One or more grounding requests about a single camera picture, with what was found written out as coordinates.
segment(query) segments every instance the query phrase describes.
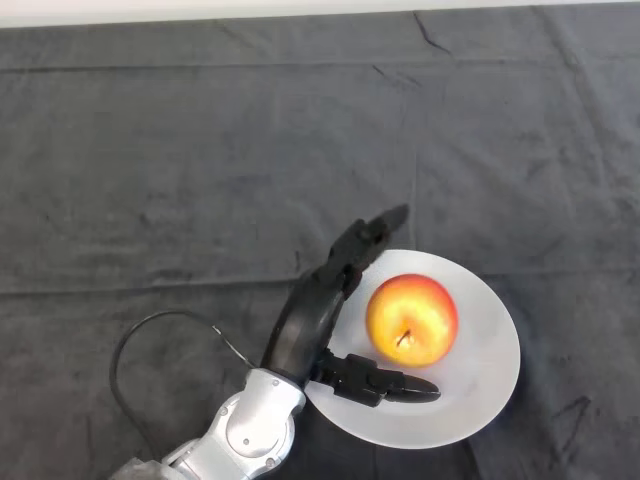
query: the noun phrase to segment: wire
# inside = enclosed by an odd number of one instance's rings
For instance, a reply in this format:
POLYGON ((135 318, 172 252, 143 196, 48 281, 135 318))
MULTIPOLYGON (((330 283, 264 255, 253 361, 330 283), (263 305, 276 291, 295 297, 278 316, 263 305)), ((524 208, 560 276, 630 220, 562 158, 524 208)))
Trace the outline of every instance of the wire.
POLYGON ((160 459, 162 458, 160 455, 160 448, 158 448, 158 444, 154 440, 153 435, 151 435, 151 432, 149 432, 149 429, 145 426, 142 420, 138 417, 138 415, 133 411, 133 409, 129 406, 127 401, 122 396, 122 392, 120 391, 120 386, 118 385, 118 366, 120 364, 120 356, 122 354, 122 350, 124 349, 125 345, 129 341, 131 336, 146 323, 152 320, 156 320, 158 318, 165 317, 167 315, 182 315, 191 320, 195 320, 196 322, 204 325, 207 328, 213 329, 213 331, 220 336, 220 338, 225 343, 225 345, 227 345, 227 347, 229 347, 231 351, 235 353, 247 367, 256 368, 255 365, 247 357, 242 355, 238 351, 238 349, 236 349, 231 344, 231 342, 227 340, 227 337, 224 336, 224 334, 222 333, 222 331, 220 331, 218 327, 211 324, 211 322, 207 320, 207 318, 204 317, 203 315, 192 312, 190 310, 163 310, 161 312, 156 312, 140 320, 138 323, 134 324, 131 328, 129 328, 129 330, 125 332, 125 334, 122 336, 122 338, 116 345, 116 348, 113 351, 113 355, 111 356, 111 365, 109 367, 109 386, 111 387, 111 393, 113 394, 113 397, 118 403, 120 410, 122 410, 122 413, 124 413, 124 415, 129 419, 129 421, 136 428, 136 430, 138 430, 138 432, 144 439, 145 443, 149 447, 149 450, 151 451, 151 456, 153 457, 153 459, 158 461, 160 461, 160 459))

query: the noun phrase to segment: apple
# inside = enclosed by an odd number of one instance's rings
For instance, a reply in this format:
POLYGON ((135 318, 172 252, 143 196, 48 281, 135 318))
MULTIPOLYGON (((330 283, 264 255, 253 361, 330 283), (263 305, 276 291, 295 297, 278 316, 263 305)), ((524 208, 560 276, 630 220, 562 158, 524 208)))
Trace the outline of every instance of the apple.
POLYGON ((458 333, 456 306, 432 278, 400 275, 384 282, 367 306, 367 333, 385 357, 407 367, 431 365, 458 333))

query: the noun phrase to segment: robotic hand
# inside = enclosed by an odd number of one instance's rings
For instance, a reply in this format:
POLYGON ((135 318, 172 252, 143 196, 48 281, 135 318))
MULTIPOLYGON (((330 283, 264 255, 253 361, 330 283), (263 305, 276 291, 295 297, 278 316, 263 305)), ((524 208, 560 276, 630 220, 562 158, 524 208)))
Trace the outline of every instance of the robotic hand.
POLYGON ((209 431, 166 456, 163 469, 179 480, 248 480, 277 467, 294 438, 293 416, 309 381, 338 396, 375 407, 383 399, 429 402, 440 397, 426 380, 381 370, 374 361, 335 357, 327 345, 345 300, 363 271, 406 220, 402 205, 370 222, 357 220, 333 244, 326 263, 302 275, 273 330, 260 368, 245 389, 218 410, 209 431))

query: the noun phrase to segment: white plate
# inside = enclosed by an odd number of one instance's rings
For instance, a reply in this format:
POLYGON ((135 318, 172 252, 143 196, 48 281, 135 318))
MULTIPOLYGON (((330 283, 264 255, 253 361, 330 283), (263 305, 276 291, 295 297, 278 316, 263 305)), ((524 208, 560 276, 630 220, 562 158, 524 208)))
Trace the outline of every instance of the white plate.
POLYGON ((487 425, 509 400, 520 370, 520 344, 509 312, 498 296, 469 270, 436 255, 388 250, 364 273, 345 303, 331 351, 355 353, 381 368, 434 382, 442 392, 435 402, 383 401, 366 407, 333 395, 326 385, 309 382, 306 394, 329 420, 369 442, 394 448, 432 448, 462 440, 487 425), (458 310, 458 335, 450 352, 426 368, 390 363, 371 345, 365 312, 373 292, 389 278, 416 273, 444 286, 458 310))

